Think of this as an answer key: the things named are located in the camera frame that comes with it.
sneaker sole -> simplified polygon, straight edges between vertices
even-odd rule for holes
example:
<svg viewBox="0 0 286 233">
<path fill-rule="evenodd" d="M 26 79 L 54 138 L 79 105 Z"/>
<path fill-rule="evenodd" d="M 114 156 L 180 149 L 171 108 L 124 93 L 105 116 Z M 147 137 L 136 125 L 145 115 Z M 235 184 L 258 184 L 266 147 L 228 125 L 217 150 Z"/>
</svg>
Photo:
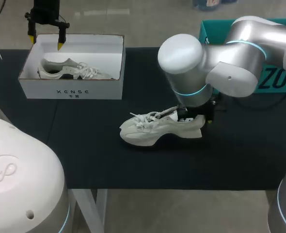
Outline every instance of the sneaker sole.
<svg viewBox="0 0 286 233">
<path fill-rule="evenodd" d="M 195 131 L 182 131 L 182 132 L 177 132 L 174 134 L 181 138 L 201 138 L 202 137 L 200 129 L 195 130 Z M 125 138 L 125 137 L 122 137 L 121 135 L 120 136 L 125 142 L 129 144 L 139 146 L 139 147 L 150 147 L 150 146 L 153 146 L 164 135 L 166 135 L 166 133 L 163 135 L 157 136 L 157 137 L 147 138 L 145 140 L 142 140 L 142 139 L 140 140 L 137 138 L 128 138 L 128 137 Z"/>
</svg>

teal box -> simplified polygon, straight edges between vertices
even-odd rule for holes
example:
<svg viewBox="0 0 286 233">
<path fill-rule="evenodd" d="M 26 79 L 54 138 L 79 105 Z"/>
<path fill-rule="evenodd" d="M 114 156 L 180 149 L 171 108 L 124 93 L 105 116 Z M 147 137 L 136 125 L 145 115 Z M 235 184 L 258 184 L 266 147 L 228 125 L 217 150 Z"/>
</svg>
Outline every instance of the teal box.
<svg viewBox="0 0 286 233">
<path fill-rule="evenodd" d="M 286 25 L 286 18 L 268 19 Z M 199 41 L 205 44 L 222 45 L 235 20 L 204 20 L 201 23 Z M 286 71 L 279 67 L 263 65 L 255 93 L 286 92 Z"/>
</svg>

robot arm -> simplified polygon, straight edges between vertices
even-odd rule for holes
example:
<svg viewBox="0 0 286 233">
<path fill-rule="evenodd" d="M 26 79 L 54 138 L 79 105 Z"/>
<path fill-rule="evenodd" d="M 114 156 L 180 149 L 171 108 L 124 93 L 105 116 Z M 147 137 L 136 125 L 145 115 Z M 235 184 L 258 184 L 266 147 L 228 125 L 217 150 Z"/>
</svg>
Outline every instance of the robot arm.
<svg viewBox="0 0 286 233">
<path fill-rule="evenodd" d="M 178 34 L 162 44 L 158 61 L 186 107 L 208 102 L 213 87 L 246 97 L 255 91 L 263 63 L 286 70 L 286 26 L 242 17 L 233 23 L 224 45 L 202 45 L 191 35 Z"/>
<path fill-rule="evenodd" d="M 60 0 L 34 0 L 34 7 L 25 14 L 28 23 L 28 35 L 33 44 L 36 43 L 35 24 L 49 24 L 59 28 L 58 50 L 66 41 L 65 31 L 69 23 L 59 21 Z"/>
</svg>

white sneaker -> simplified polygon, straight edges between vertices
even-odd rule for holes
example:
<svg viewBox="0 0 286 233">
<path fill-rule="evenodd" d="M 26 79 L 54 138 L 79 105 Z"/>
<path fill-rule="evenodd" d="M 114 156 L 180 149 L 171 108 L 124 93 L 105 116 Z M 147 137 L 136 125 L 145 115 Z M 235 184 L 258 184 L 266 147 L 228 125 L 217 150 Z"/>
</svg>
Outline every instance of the white sneaker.
<svg viewBox="0 0 286 233">
<path fill-rule="evenodd" d="M 205 124 L 203 115 L 178 121 L 176 107 L 144 115 L 131 114 L 135 117 L 120 126 L 120 136 L 124 141 L 136 146 L 152 146 L 167 133 L 183 138 L 199 138 L 202 137 L 200 129 Z"/>
<path fill-rule="evenodd" d="M 70 58 L 61 63 L 42 59 L 38 74 L 41 79 L 113 79 L 109 74 L 91 68 L 83 62 L 76 63 Z"/>
</svg>

blue led ring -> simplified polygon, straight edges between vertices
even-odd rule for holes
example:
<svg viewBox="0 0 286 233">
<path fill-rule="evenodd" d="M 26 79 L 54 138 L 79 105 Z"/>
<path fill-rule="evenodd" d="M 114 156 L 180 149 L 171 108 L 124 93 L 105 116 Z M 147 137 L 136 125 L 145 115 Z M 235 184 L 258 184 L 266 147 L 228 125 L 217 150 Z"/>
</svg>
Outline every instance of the blue led ring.
<svg viewBox="0 0 286 233">
<path fill-rule="evenodd" d="M 231 43 L 244 43 L 244 44 L 252 45 L 252 46 L 258 48 L 260 51 L 262 51 L 263 54 L 265 55 L 265 60 L 267 59 L 267 54 L 266 54 L 266 52 L 265 52 L 260 46 L 258 46 L 257 44 L 254 44 L 254 43 L 252 43 L 252 42 L 245 41 L 245 40 L 233 40 L 233 41 L 227 42 L 226 44 L 231 44 Z"/>
<path fill-rule="evenodd" d="M 282 184 L 282 181 L 281 181 L 280 186 L 278 188 L 277 201 L 278 201 L 278 207 L 279 207 L 279 211 L 280 211 L 281 217 L 282 217 L 284 223 L 286 224 L 286 219 L 285 219 L 285 217 L 284 217 L 284 215 L 282 213 L 282 210 L 281 210 L 281 207 L 280 207 L 280 202 L 279 202 L 279 191 L 280 191 L 281 184 Z"/>
<path fill-rule="evenodd" d="M 181 95 L 181 96 L 193 96 L 193 95 L 196 95 L 196 94 L 198 94 L 199 92 L 201 92 L 205 87 L 207 86 L 207 84 L 203 87 L 203 88 L 201 88 L 199 91 L 196 91 L 196 92 L 194 92 L 194 93 L 191 93 L 191 94 L 181 94 L 181 93 L 178 93 L 177 91 L 174 91 L 175 93 L 177 93 L 178 95 Z"/>
<path fill-rule="evenodd" d="M 69 205 L 69 209 L 68 209 L 68 211 L 67 211 L 66 219 L 65 219 L 64 224 L 63 224 L 63 226 L 61 227 L 59 233 L 61 233 L 61 232 L 63 231 L 63 229 L 64 229 L 64 227 L 65 227 L 65 225 L 66 225 L 66 222 L 67 222 L 68 219 L 69 219 L 69 214 L 70 214 L 70 205 Z"/>
</svg>

